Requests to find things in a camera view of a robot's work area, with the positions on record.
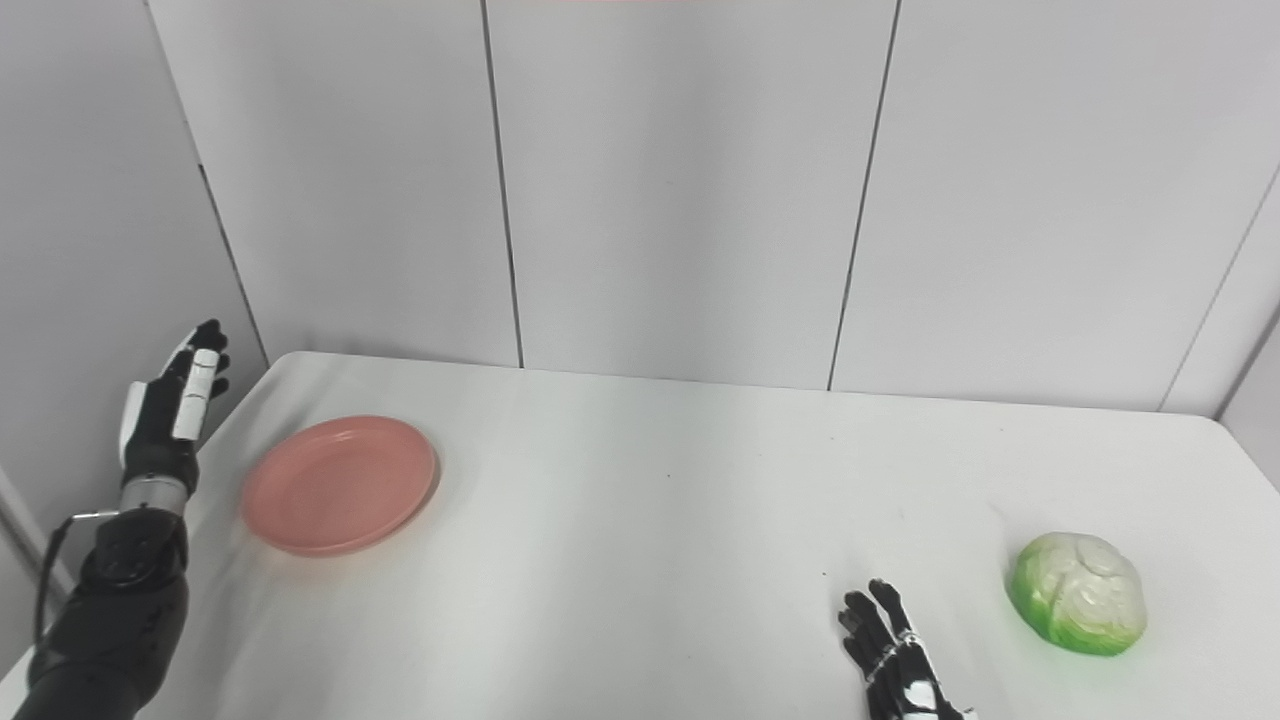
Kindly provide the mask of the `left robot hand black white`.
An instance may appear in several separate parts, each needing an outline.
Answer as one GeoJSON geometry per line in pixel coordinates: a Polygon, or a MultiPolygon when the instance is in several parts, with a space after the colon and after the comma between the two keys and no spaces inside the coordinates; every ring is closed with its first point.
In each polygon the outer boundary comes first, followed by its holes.
{"type": "Polygon", "coordinates": [[[221,323],[209,319],[178,343],[157,377],[131,383],[119,434],[123,486],[166,477],[195,492],[209,406],[230,387],[223,377],[228,345],[221,323]]]}

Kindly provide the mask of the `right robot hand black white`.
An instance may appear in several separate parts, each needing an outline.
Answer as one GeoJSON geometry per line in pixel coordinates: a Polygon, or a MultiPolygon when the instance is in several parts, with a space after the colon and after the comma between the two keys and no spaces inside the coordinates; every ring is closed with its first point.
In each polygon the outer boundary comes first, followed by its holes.
{"type": "Polygon", "coordinates": [[[899,591],[879,578],[844,596],[842,646],[861,673],[870,719],[978,719],[945,694],[899,591]]]}

